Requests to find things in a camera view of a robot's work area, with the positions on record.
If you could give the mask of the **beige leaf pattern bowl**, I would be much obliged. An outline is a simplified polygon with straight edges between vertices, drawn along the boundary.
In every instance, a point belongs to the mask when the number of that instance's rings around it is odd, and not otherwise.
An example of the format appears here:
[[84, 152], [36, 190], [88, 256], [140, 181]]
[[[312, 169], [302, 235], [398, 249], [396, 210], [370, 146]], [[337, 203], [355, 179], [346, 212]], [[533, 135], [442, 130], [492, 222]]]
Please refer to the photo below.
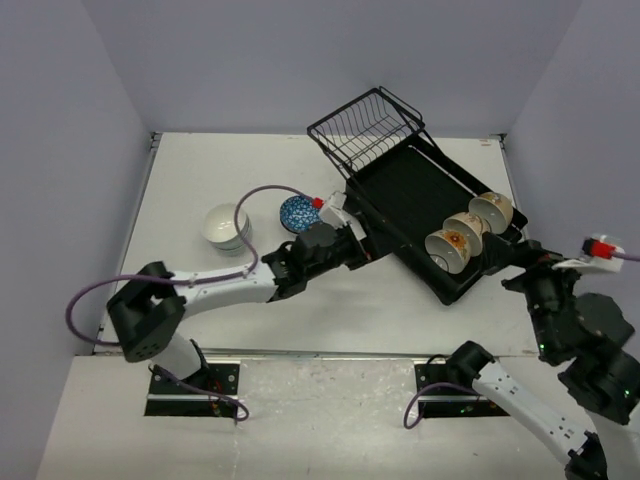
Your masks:
[[443, 228], [461, 233], [470, 245], [470, 256], [477, 257], [482, 253], [482, 236], [491, 231], [491, 227], [483, 217], [470, 213], [456, 213], [443, 222]]

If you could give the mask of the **red patterned white bowl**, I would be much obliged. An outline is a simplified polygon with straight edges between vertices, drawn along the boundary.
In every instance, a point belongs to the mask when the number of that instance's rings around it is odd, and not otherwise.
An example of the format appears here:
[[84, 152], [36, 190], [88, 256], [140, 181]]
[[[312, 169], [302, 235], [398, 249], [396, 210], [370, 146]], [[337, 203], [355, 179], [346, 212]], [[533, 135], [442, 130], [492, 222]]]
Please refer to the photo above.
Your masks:
[[310, 198], [303, 195], [287, 198], [280, 206], [279, 219], [281, 225], [293, 234], [305, 232], [321, 221], [319, 209]]

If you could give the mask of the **orange flower beige bowl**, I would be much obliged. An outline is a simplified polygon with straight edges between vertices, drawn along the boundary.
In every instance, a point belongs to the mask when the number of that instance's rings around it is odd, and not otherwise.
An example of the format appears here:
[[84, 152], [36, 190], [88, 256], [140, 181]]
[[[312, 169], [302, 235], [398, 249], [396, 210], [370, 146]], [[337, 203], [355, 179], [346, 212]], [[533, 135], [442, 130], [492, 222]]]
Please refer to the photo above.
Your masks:
[[445, 272], [460, 274], [471, 258], [471, 248], [466, 237], [454, 230], [440, 229], [424, 240], [427, 254]]

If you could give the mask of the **light blue ribbed bowl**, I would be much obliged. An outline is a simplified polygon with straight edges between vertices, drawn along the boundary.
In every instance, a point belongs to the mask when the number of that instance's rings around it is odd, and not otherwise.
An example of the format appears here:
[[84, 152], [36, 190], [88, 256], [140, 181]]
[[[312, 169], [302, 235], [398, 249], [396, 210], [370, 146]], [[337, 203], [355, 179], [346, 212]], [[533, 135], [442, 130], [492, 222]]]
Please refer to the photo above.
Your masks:
[[243, 237], [246, 237], [251, 229], [250, 220], [243, 213], [238, 215], [240, 231], [237, 231], [234, 216], [223, 215], [221, 217], [208, 218], [204, 225], [204, 237], [217, 249], [232, 251], [244, 247]]
[[201, 233], [214, 247], [233, 250], [244, 245], [245, 237], [251, 229], [249, 216], [243, 209], [236, 212], [233, 203], [219, 204], [204, 217]]
[[224, 256], [238, 256], [249, 250], [246, 240], [251, 241], [253, 231], [248, 230], [241, 235], [235, 235], [233, 238], [222, 241], [212, 242], [213, 248], [221, 255]]

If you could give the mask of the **light blue ribbed bowl front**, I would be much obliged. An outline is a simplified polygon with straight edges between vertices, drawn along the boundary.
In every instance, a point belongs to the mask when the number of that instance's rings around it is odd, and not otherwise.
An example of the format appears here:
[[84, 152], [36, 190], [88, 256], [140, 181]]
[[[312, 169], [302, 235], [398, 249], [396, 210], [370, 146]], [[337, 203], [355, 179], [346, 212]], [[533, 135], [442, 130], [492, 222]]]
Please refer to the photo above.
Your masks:
[[223, 215], [221, 217], [208, 218], [204, 225], [204, 237], [217, 249], [232, 251], [244, 247], [243, 237], [246, 237], [251, 229], [250, 220], [243, 213], [238, 215], [240, 231], [237, 231], [234, 216]]

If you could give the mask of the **light blue ribbed bowl back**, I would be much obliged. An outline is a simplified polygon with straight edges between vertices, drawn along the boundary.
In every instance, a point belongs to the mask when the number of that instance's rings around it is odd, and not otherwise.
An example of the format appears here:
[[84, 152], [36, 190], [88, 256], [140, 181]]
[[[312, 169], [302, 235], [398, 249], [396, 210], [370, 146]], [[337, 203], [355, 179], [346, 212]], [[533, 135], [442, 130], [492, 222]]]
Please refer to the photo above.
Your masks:
[[245, 237], [251, 229], [249, 216], [243, 209], [236, 212], [233, 203], [219, 204], [204, 217], [201, 233], [214, 247], [233, 250], [244, 245]]

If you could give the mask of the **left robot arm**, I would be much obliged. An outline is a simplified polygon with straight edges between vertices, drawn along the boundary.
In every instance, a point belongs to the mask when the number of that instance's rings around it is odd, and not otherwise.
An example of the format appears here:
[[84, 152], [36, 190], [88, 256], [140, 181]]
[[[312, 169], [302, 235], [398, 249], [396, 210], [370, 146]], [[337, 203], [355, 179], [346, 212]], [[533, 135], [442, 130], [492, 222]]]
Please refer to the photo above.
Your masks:
[[123, 277], [106, 309], [127, 362], [151, 361], [183, 391], [195, 393], [206, 385], [208, 369], [195, 342], [178, 333], [182, 321], [233, 305], [286, 300], [333, 269], [356, 270], [371, 261], [350, 225], [320, 222], [236, 269], [180, 272], [152, 262]]

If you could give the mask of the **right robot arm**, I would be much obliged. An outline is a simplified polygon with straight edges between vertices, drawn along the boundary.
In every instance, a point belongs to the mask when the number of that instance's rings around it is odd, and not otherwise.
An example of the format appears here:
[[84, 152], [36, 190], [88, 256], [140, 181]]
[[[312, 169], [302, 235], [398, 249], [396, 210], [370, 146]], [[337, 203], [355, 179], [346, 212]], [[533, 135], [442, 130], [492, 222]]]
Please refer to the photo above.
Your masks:
[[617, 273], [632, 255], [605, 235], [587, 238], [577, 258], [540, 242], [508, 242], [486, 233], [483, 272], [508, 266], [521, 274], [503, 287], [526, 300], [540, 361], [566, 368], [557, 376], [594, 430], [570, 426], [536, 399], [479, 344], [468, 341], [446, 362], [446, 380], [456, 392], [486, 397], [529, 430], [565, 465], [568, 479], [636, 479], [639, 476], [639, 361], [624, 349], [635, 333], [612, 297], [575, 295], [586, 273]]

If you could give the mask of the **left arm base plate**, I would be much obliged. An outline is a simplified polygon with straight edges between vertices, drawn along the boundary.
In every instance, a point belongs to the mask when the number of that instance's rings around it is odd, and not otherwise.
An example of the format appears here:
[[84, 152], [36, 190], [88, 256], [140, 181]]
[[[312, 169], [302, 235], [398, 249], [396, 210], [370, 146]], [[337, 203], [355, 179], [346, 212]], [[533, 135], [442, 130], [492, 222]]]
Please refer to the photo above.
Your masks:
[[[146, 417], [233, 418], [237, 407], [217, 397], [205, 397], [166, 378], [157, 366], [151, 372], [144, 415]], [[237, 397], [239, 363], [209, 363], [207, 373], [198, 373], [185, 383], [229, 397]]]

